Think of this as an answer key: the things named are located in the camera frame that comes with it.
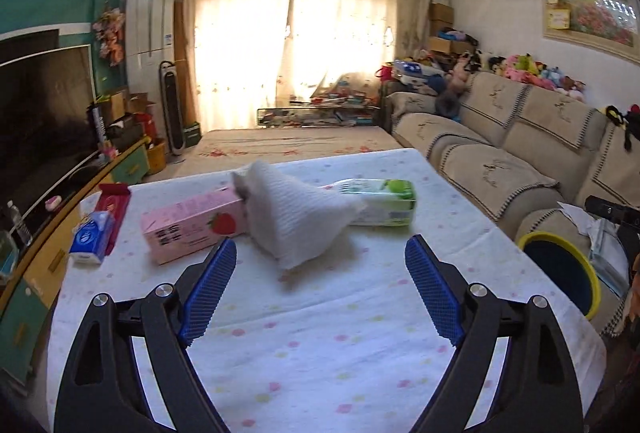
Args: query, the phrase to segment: white wall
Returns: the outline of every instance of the white wall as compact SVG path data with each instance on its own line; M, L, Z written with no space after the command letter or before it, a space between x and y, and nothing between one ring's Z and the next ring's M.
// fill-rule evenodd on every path
M456 28L502 56L531 54L587 84L587 102L626 111L640 104L640 66L591 48L542 37L542 0L452 0Z

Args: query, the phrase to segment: polka dot tablecloth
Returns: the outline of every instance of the polka dot tablecloth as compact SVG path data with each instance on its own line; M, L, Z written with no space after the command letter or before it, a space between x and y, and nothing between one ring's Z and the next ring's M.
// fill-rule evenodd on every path
M440 178L416 150L277 164L322 186L344 178L406 178L417 191L409 229L349 227L330 250L290 272L250 237L236 238L238 266L203 337L188 349L211 400L233 432L383 433L411 429L453 354L436 333L404 266L404 244L421 233L435 254L498 297L545 295L567 340L586 409L604 374L604 345L578 309L490 220ZM98 292L116 301L174 282L207 251L161 267L148 257L143 212L230 182L215 172L132 187L124 225L100 267L70 265L48 349L47 403L53 419L60 378L78 325ZM82 203L91 210L97 195ZM143 341L138 366L154 418L172 426ZM484 419L506 350L494 361L470 424Z

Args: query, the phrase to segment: picture frame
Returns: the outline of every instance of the picture frame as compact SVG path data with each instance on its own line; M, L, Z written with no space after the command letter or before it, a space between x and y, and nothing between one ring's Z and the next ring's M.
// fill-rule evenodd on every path
M640 63L636 0L542 0L543 37L595 48ZM549 26L551 10L569 10L569 28Z

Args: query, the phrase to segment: white standing air conditioner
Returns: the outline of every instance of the white standing air conditioner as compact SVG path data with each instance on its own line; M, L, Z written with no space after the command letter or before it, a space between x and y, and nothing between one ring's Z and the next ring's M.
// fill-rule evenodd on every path
M158 137L164 138L174 154L184 149L180 104L167 101L177 98L163 93L161 63L174 61L174 0L127 0L125 46L129 92L148 94L155 103L152 113ZM176 95L177 77L172 77Z

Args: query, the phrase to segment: drawer handle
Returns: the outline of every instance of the drawer handle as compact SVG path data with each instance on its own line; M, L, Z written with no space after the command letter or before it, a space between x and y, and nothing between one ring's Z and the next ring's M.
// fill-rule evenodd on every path
M18 326L18 329L15 331L15 336L14 336L14 347L19 347L22 340L24 339L24 335L27 332L27 323L20 323L20 326Z
M58 251L56 257L49 263L49 272L55 272L60 262L65 259L66 253L62 249Z

